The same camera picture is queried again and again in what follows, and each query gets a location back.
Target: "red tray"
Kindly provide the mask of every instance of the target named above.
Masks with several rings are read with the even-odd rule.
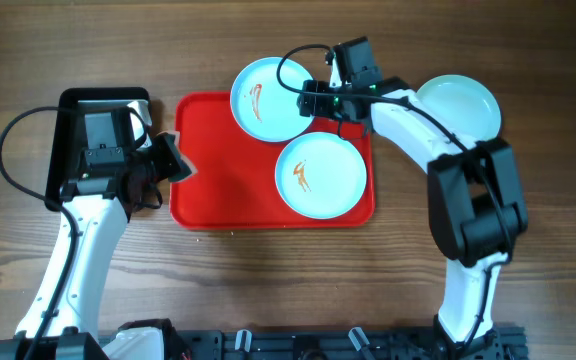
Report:
[[[288,144],[267,143],[246,134],[230,111],[230,93],[193,93],[179,102],[175,129],[179,148],[197,167],[190,179],[171,185],[170,213],[183,227],[263,229],[351,227],[365,223],[375,210],[370,136],[353,140],[366,163],[363,196],[349,212],[315,220],[293,211],[275,186],[275,164]],[[306,132],[336,133],[337,123],[313,121]],[[358,138],[361,125],[344,125],[346,138]]]

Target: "wood grain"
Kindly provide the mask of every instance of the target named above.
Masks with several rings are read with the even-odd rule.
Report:
[[[180,98],[228,90],[253,60],[364,34],[384,74],[414,87],[446,73],[481,80],[502,106],[531,221],[494,318],[527,328],[532,358],[576,359],[576,2],[53,4],[0,6],[0,132],[77,86],[143,86],[171,128]],[[297,60],[326,77],[320,53]],[[53,121],[28,119],[7,140],[10,172],[38,190]],[[152,317],[181,329],[430,325],[445,265],[428,230],[424,176],[377,137],[374,167],[377,210],[358,229],[189,232],[167,208],[139,213],[114,254],[100,328]],[[57,223],[0,176],[0,339],[28,309]]]

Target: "black mount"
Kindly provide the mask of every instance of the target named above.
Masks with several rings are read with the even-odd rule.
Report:
[[[182,359],[182,354],[190,354],[190,348],[179,336],[169,319],[141,320],[125,323],[119,331],[150,327],[161,330],[164,342],[164,359]],[[25,337],[25,331],[12,340],[0,340],[0,360],[22,360],[32,339]],[[89,333],[79,333],[76,327],[65,328],[61,336],[44,337],[39,342],[33,359],[56,360],[108,360],[102,350],[109,339],[97,343]]]
[[[333,46],[326,55],[326,63],[332,65],[333,61],[337,63],[341,86],[330,87],[328,81],[306,80],[302,90],[319,94],[382,96],[396,90],[410,89],[398,77],[383,78],[365,36]],[[341,126],[346,122],[363,124],[366,133],[372,131],[370,105],[374,102],[344,96],[300,95],[297,106],[301,116],[319,116],[338,121],[338,135],[341,137]]]
[[[446,359],[436,353],[432,327],[409,327],[365,332],[369,350],[377,360]],[[347,331],[253,332],[251,350],[235,350],[236,333],[179,331],[192,360],[358,360]],[[491,346],[467,355],[465,360],[528,360],[523,328],[493,328]],[[105,345],[112,337],[100,338]]]
[[[142,101],[150,113],[149,99],[143,88],[64,91],[59,106],[85,114],[57,114],[46,197],[59,203],[79,195],[118,197],[128,219],[141,207],[161,206],[155,184],[171,176],[187,177],[192,171],[181,159],[174,135],[159,134],[152,138],[151,146],[138,149],[145,135],[139,143],[134,138],[133,112],[126,105]],[[145,133],[148,125],[144,124]],[[144,204],[148,191],[157,194],[159,205]]]
[[[471,195],[477,176],[472,161],[483,165],[493,194]],[[511,246],[528,227],[528,213],[512,148],[495,138],[465,153],[428,163],[428,214],[437,247],[466,267],[496,252],[509,252],[490,200],[494,196],[505,220]]]

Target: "sauce smear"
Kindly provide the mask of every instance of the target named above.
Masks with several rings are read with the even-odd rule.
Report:
[[[304,192],[306,192],[306,188],[308,188],[308,191],[312,192],[312,190],[310,190],[308,182],[306,181],[306,174],[304,174],[305,167],[306,167],[306,160],[300,161],[299,164],[295,166],[295,170],[292,172],[292,174],[297,175],[297,181],[299,185],[301,185],[301,188],[304,190]]]
[[[261,96],[261,84],[257,84],[254,88],[250,89],[250,95],[252,96],[252,112],[255,113],[257,120],[261,122],[261,115],[259,114],[259,96]]]

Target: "white plate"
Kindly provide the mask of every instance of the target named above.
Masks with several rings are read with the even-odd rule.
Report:
[[[314,132],[293,140],[279,155],[275,182],[293,210],[313,219],[342,215],[366,188],[366,164],[348,141]]]
[[[230,91],[230,109],[237,124],[250,136],[268,142],[294,138],[308,128],[313,117],[299,115],[299,94],[284,89],[277,81],[281,58],[264,58],[239,73]],[[286,60],[281,79],[301,89],[312,76],[301,65]]]
[[[417,97],[459,133],[490,140],[501,130],[497,100],[485,86],[469,77],[436,77],[417,91]]]

